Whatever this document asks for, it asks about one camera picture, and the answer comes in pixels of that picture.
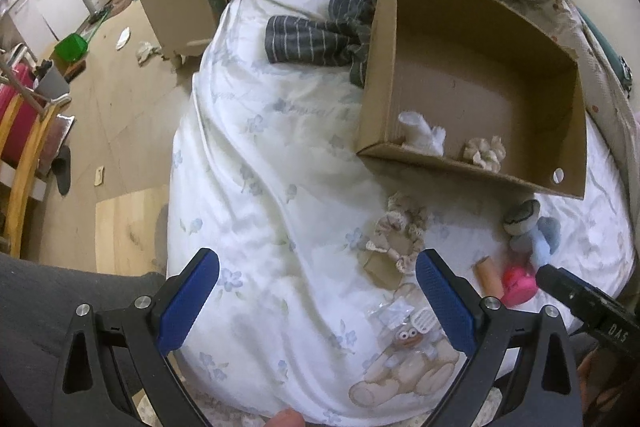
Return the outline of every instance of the gray pant leg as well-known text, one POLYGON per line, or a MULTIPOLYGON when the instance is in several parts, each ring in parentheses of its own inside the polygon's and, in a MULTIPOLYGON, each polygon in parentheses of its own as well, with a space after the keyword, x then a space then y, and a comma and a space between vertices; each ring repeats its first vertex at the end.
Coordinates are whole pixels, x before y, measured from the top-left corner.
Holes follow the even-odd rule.
MULTIPOLYGON (((41 266, 0 254, 0 373, 39 427, 48 427, 56 368, 78 304, 96 311, 124 308, 140 295, 154 295, 164 277, 121 277, 41 266)), ((123 376, 140 389, 126 360, 123 376)))

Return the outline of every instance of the cardboard piece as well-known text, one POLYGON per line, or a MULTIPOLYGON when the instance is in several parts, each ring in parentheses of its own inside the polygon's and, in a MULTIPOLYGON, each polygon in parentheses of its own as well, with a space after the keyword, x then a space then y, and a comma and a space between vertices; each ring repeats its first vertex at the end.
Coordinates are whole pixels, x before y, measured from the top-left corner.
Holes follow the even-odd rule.
POLYGON ((95 169, 94 187, 99 187, 104 181, 104 165, 95 169))
POLYGON ((356 150, 582 199, 577 64, 497 0, 378 0, 356 150), (406 110, 446 129, 444 157, 402 148, 398 114, 406 110), (492 136, 507 151, 499 173, 462 161, 469 139, 492 136))

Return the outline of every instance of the gray striped towel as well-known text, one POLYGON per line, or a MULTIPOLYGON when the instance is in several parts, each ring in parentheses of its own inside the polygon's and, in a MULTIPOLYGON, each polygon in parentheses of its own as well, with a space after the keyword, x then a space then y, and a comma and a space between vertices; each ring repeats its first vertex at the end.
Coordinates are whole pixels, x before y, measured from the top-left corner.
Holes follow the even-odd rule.
POLYGON ((316 22, 276 15, 267 22, 264 48, 271 64, 351 65, 350 80, 364 87, 373 22, 372 0, 329 0, 329 18, 316 22))

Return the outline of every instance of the hole in box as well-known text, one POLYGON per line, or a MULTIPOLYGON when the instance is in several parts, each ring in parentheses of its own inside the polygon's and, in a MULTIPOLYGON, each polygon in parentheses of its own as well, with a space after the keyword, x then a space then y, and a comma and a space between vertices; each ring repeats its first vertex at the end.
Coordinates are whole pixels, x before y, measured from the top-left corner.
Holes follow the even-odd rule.
POLYGON ((554 171, 553 176, 551 176, 551 179, 556 185, 561 184, 562 180, 564 180, 564 171, 561 168, 557 168, 554 171))

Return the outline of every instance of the slipper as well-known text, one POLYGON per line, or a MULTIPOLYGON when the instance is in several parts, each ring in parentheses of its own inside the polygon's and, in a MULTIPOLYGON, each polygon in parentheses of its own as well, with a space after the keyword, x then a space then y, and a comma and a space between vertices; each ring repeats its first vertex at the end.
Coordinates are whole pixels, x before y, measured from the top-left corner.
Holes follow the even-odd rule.
POLYGON ((51 171, 56 175, 60 196, 66 196, 71 188, 71 149, 66 145, 63 145, 58 156, 53 158, 51 171))

